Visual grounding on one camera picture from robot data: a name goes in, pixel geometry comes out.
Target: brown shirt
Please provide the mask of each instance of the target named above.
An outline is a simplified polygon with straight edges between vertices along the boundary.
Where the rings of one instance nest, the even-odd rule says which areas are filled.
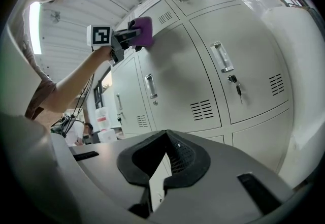
[[[31,99],[25,114],[27,118],[35,119],[39,113],[44,110],[40,107],[40,105],[55,90],[55,83],[41,70],[41,68],[35,62],[33,50],[30,47],[28,37],[25,34],[24,30],[24,8],[24,5],[16,6],[8,20],[8,24],[12,35],[17,42],[17,45],[20,47],[20,50],[42,80],[33,98]]]

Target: dark slot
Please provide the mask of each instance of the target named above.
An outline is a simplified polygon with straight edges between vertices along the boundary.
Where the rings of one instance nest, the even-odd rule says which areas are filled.
[[[237,179],[264,215],[280,207],[277,198],[254,175],[246,173],[237,176]]]
[[[99,155],[99,153],[92,151],[92,152],[87,152],[87,153],[75,154],[73,157],[75,158],[76,161],[81,161],[81,160],[92,158],[92,157],[95,157],[98,155]]]

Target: locker handle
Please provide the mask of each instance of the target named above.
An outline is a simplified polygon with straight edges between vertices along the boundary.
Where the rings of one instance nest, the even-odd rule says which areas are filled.
[[[146,81],[147,89],[150,92],[150,98],[154,99],[158,97],[152,74],[151,73],[148,74],[147,76],[144,77],[144,79]]]
[[[118,103],[120,105],[120,110],[122,110],[122,103],[121,103],[121,98],[120,98],[120,94],[116,94],[117,99],[118,99]]]
[[[233,63],[221,42],[218,41],[211,44],[210,49],[214,58],[217,60],[222,73],[232,71],[234,69]]]

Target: purple sponge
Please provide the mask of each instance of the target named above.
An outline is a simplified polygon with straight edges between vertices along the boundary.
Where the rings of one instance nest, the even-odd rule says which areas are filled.
[[[129,44],[132,46],[151,46],[153,45],[152,38],[152,19],[148,16],[139,17],[132,20],[129,29],[141,29],[141,34],[130,40]]]

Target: hand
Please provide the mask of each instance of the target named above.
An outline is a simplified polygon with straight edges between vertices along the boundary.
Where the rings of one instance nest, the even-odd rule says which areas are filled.
[[[94,51],[94,55],[96,55],[101,61],[111,60],[111,51],[112,48],[110,46],[101,46],[99,49]]]

